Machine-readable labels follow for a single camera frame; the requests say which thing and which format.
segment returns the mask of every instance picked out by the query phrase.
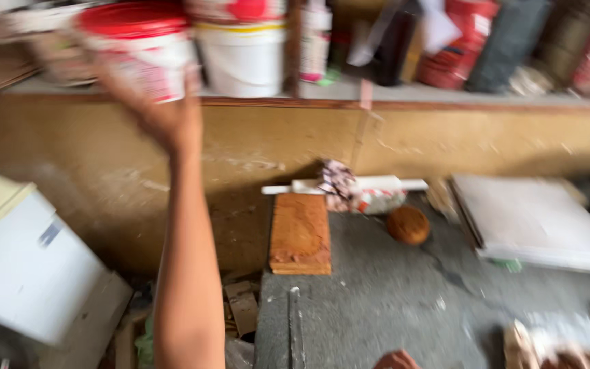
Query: yellow wall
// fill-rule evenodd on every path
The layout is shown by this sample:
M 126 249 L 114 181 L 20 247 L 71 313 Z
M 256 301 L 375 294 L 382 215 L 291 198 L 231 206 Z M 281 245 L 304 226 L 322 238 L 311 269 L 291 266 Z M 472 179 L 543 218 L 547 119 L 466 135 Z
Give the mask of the yellow wall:
M 315 177 L 316 158 L 357 174 L 590 172 L 590 112 L 377 112 L 205 108 L 205 189 L 222 270 L 253 271 L 267 252 L 259 188 Z M 0 97 L 0 174 L 34 181 L 111 267 L 155 273 L 167 205 L 165 156 L 114 104 Z

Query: gray floor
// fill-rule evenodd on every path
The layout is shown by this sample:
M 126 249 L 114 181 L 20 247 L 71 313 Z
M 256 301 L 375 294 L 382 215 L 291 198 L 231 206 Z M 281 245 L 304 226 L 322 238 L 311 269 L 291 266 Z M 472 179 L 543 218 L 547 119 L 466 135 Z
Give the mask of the gray floor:
M 375 217 L 330 214 L 331 276 L 264 273 L 256 368 L 289 368 L 288 290 L 301 289 L 307 369 L 365 368 L 406 349 L 423 369 L 503 368 L 502 326 L 590 316 L 590 274 L 478 259 L 429 209 L 422 247 L 395 242 Z

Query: clay ball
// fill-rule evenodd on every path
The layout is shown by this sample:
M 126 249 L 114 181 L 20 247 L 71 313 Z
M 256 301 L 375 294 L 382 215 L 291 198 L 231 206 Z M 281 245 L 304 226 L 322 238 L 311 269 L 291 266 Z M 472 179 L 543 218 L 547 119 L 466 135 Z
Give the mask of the clay ball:
M 417 246 L 430 235 L 430 221 L 419 209 L 402 206 L 388 215 L 386 229 L 394 239 Z

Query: wooden shelf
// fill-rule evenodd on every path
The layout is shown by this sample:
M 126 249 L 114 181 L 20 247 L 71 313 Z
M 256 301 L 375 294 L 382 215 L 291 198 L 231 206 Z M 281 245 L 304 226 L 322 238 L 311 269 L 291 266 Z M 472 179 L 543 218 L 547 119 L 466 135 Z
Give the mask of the wooden shelf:
M 206 106 L 264 106 L 280 108 L 340 108 L 359 109 L 361 80 L 342 75 L 328 87 L 299 82 L 300 98 L 286 93 L 270 98 L 231 98 L 208 88 L 201 91 Z M 73 102 L 109 102 L 111 96 L 96 85 L 86 87 L 57 87 L 42 76 L 34 76 L 0 92 L 27 100 L 63 100 Z M 434 88 L 421 84 L 398 87 L 373 86 L 374 110 L 503 110 L 569 112 L 590 110 L 590 99 L 569 94 L 541 97 L 491 95 Z

